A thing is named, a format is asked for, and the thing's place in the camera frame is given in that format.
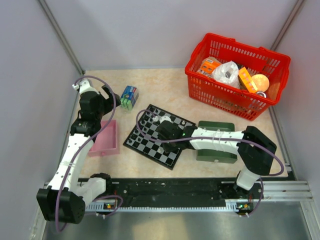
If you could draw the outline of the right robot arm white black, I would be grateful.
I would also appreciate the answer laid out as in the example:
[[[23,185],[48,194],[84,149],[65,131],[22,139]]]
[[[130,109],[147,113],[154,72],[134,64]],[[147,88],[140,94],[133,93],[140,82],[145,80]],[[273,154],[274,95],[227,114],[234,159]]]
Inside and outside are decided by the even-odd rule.
[[[276,144],[254,126],[247,126],[243,131],[220,131],[194,125],[180,128],[164,120],[156,132],[166,152],[213,150],[239,156],[244,167],[233,185],[233,192],[239,198],[249,195],[254,183],[270,174],[277,150]]]

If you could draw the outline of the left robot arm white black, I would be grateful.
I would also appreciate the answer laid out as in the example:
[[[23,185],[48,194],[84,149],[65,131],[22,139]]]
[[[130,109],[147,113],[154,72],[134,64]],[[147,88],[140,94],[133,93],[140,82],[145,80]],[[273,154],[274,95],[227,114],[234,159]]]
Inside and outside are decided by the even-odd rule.
[[[103,86],[104,98],[88,79],[73,85],[79,92],[80,110],[70,127],[68,143],[55,175],[46,188],[38,190],[36,199],[48,222],[79,224],[88,205],[98,196],[109,198],[114,191],[105,173],[94,174],[83,186],[78,179],[89,151],[102,131],[102,118],[120,104],[118,95]]]

